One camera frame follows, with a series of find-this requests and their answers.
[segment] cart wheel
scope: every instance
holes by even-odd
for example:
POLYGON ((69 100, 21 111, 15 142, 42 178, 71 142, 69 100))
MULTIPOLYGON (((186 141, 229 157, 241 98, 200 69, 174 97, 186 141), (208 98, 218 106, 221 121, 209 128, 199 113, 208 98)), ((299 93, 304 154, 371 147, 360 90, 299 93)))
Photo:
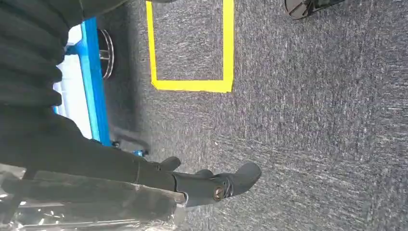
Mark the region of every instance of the cart wheel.
POLYGON ((149 151, 147 150, 135 150, 133 151, 133 154, 136 156, 140 156, 140 157, 145 157, 149 154, 149 151))
POLYGON ((119 141, 112 141, 112 147, 119 148, 120 142, 119 141))
POLYGON ((113 71, 115 61, 114 45, 111 36, 106 30, 98 29, 99 41, 99 59, 101 61, 101 69, 103 79, 107 80, 113 71))

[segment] bolt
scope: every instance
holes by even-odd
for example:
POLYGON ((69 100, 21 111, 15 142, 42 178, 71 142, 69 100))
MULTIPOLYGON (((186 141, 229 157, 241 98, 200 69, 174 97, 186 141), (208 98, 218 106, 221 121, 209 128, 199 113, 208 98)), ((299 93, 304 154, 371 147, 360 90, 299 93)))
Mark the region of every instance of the bolt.
POLYGON ((221 186, 216 187, 214 190, 214 199, 220 201, 224 197, 224 188, 221 186))

